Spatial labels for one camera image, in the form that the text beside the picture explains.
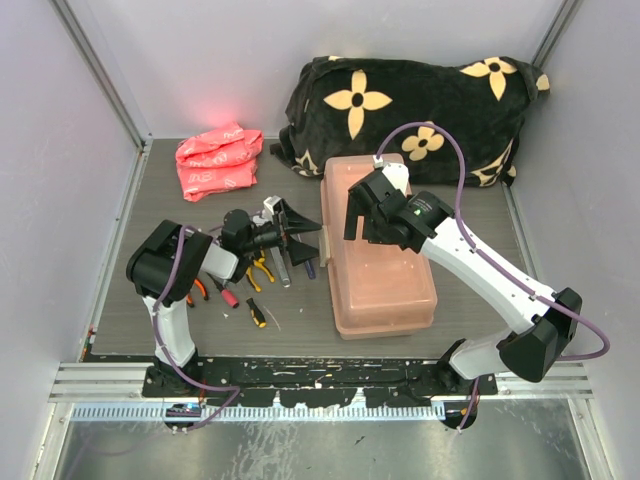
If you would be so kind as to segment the grey tool box latch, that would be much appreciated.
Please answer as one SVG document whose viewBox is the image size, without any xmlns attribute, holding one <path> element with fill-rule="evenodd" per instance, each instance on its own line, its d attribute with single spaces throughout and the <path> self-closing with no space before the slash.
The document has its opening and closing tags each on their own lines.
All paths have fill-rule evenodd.
<svg viewBox="0 0 640 480">
<path fill-rule="evenodd" d="M 322 226 L 318 234 L 319 240 L 319 265 L 326 268 L 331 260 L 331 245 L 329 229 L 326 225 Z"/>
</svg>

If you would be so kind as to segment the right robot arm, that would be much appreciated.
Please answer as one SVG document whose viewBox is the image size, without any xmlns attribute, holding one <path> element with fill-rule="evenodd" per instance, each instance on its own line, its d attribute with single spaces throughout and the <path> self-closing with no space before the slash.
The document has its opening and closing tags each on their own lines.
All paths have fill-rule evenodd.
<svg viewBox="0 0 640 480">
<path fill-rule="evenodd" d="M 504 332 L 461 339 L 441 357 L 438 379 L 459 394 L 475 378 L 502 372 L 540 382 L 576 330 L 582 299 L 526 275 L 466 230 L 452 207 L 430 192 L 404 193 L 404 167 L 376 169 L 348 190 L 344 237 L 396 245 L 443 266 L 506 322 Z"/>
</svg>

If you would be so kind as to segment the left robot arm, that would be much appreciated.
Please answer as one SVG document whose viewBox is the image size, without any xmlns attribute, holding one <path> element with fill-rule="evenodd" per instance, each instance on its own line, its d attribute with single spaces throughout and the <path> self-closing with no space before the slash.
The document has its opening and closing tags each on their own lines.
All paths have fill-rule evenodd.
<svg viewBox="0 0 640 480">
<path fill-rule="evenodd" d="M 243 209 L 226 213 L 222 225 L 208 233 L 170 220 L 162 221 L 130 257 L 126 278 L 142 298 L 151 319 L 154 368 L 178 396 L 188 396 L 201 382 L 197 347 L 192 339 L 187 298 L 201 274 L 222 285 L 236 284 L 252 267 L 262 268 L 261 253 L 272 248 L 286 254 L 293 266 L 319 256 L 299 241 L 302 233 L 318 232 L 321 224 L 272 196 L 259 215 Z"/>
</svg>

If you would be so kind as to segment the pink plastic tool box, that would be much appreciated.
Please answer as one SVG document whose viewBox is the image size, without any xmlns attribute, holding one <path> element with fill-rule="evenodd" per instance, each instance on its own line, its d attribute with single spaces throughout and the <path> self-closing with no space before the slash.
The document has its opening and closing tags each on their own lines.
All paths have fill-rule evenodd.
<svg viewBox="0 0 640 480">
<path fill-rule="evenodd" d="M 328 279 L 335 326 L 345 340 L 412 335 L 431 326 L 437 294 L 428 260 L 396 246 L 343 239 L 348 189 L 373 171 L 368 156 L 331 158 L 320 184 L 329 229 Z"/>
</svg>

